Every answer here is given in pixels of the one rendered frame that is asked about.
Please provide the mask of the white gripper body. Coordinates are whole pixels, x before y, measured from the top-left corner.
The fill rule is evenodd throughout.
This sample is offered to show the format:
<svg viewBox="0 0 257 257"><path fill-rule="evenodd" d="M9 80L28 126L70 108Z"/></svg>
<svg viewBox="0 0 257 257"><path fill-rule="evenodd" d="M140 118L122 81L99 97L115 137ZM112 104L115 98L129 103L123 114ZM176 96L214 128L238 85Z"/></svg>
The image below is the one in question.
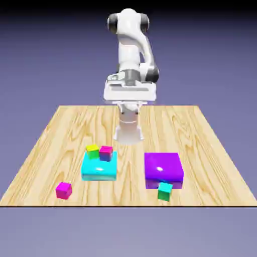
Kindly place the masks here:
<svg viewBox="0 0 257 257"><path fill-rule="evenodd" d="M135 81L135 86L125 85L123 80L106 81L103 98L107 102L116 103L118 101L128 102L151 102L157 98L155 83L142 83Z"/></svg>

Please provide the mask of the small magenta cube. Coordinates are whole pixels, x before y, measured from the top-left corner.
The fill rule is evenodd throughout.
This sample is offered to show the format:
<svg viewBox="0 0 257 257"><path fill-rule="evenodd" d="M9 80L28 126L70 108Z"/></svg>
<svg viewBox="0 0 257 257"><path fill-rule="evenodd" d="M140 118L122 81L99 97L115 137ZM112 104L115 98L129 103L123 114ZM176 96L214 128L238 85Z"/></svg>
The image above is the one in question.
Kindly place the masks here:
<svg viewBox="0 0 257 257"><path fill-rule="evenodd" d="M112 146L101 146L99 150L99 158L101 161L110 162L113 154Z"/></svg>
<svg viewBox="0 0 257 257"><path fill-rule="evenodd" d="M60 182L56 187L56 197L67 200L72 194L72 185L67 182Z"/></svg>

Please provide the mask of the small yellow cube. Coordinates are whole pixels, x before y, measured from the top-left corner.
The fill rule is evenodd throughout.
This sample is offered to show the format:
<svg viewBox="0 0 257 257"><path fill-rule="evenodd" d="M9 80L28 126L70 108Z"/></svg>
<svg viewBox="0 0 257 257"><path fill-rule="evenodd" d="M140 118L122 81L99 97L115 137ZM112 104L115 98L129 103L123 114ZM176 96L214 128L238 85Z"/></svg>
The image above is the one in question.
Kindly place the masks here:
<svg viewBox="0 0 257 257"><path fill-rule="evenodd" d="M87 145L86 151L89 159L97 159L99 158L99 147L96 144Z"/></svg>

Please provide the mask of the small teal cube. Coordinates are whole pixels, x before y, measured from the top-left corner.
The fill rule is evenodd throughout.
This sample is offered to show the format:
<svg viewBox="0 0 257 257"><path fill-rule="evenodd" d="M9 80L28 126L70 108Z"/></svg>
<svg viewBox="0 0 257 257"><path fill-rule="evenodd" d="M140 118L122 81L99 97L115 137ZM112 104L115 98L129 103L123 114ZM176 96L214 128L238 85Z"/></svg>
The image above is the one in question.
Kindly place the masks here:
<svg viewBox="0 0 257 257"><path fill-rule="evenodd" d="M172 184L160 182L158 186L158 199L169 202L172 188Z"/></svg>

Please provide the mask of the large purple box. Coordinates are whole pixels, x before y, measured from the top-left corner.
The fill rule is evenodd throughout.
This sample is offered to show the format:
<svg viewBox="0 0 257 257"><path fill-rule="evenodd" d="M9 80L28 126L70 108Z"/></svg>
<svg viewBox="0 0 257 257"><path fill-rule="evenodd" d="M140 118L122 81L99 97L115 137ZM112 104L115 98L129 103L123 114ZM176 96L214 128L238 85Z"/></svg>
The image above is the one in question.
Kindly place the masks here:
<svg viewBox="0 0 257 257"><path fill-rule="evenodd" d="M178 153L145 153L144 162L147 189L157 189L160 182L182 188L184 171Z"/></svg>

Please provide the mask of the large cyan box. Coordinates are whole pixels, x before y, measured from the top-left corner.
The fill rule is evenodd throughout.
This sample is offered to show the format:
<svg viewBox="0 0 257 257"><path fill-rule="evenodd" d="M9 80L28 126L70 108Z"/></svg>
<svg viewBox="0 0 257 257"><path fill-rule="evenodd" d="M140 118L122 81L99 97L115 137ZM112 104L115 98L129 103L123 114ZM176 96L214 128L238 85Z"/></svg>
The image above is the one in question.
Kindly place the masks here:
<svg viewBox="0 0 257 257"><path fill-rule="evenodd" d="M117 151L114 151L109 162L100 158L89 159L85 153L81 166L81 177L84 181L115 181L117 175Z"/></svg>

